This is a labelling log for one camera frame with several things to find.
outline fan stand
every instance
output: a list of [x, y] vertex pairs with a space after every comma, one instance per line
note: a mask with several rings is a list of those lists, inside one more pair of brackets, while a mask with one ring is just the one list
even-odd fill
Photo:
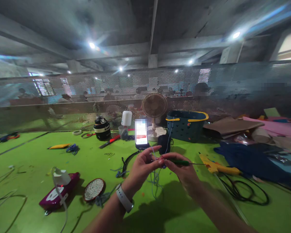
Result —
[[152, 125], [148, 127], [148, 140], [157, 142], [158, 137], [166, 134], [166, 129], [155, 126], [155, 118], [152, 118]]

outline smartphone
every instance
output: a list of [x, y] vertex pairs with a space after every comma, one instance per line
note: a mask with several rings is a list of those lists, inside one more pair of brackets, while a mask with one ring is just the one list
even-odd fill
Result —
[[135, 120], [135, 142], [136, 148], [139, 150], [144, 150], [150, 147], [148, 143], [147, 136], [147, 122], [146, 119], [136, 119]]

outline hand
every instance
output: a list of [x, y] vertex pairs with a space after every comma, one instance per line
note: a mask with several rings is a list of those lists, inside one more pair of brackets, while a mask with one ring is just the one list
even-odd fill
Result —
[[[156, 152], [162, 146], [154, 146], [153, 150]], [[122, 189], [127, 198], [132, 198], [134, 194], [141, 188], [142, 184], [147, 179], [148, 175], [157, 168], [164, 165], [164, 160], [160, 157], [158, 160], [152, 155], [152, 148], [149, 147], [141, 152], [129, 172], [129, 176], [122, 184]]]
[[202, 184], [194, 170], [193, 165], [192, 164], [190, 164], [189, 166], [175, 165], [169, 159], [186, 160], [189, 163], [191, 163], [191, 161], [188, 158], [184, 157], [183, 155], [174, 152], [164, 154], [161, 156], [161, 158], [165, 159], [165, 165], [177, 175], [184, 190], [187, 191], [187, 193], [191, 197], [196, 195], [199, 190], [199, 187], [201, 187]]

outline yellow tool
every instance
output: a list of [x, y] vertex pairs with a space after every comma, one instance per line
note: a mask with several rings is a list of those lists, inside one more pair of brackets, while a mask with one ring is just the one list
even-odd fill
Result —
[[68, 147], [69, 145], [70, 145], [70, 143], [68, 143], [68, 144], [60, 144], [60, 145], [49, 147], [48, 149], [63, 149], [63, 148]]
[[203, 161], [203, 163], [206, 165], [206, 167], [208, 168], [211, 174], [213, 173], [218, 174], [219, 172], [223, 172], [230, 175], [239, 175], [241, 173], [240, 170], [238, 170], [237, 168], [224, 167], [210, 161], [205, 155], [201, 154], [200, 152], [199, 152], [199, 157]]

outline phone screen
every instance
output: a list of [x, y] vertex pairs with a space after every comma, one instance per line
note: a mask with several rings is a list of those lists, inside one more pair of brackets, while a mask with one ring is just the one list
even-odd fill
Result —
[[146, 128], [147, 128], [146, 119], [135, 120], [135, 138], [136, 138], [137, 145], [148, 144]]

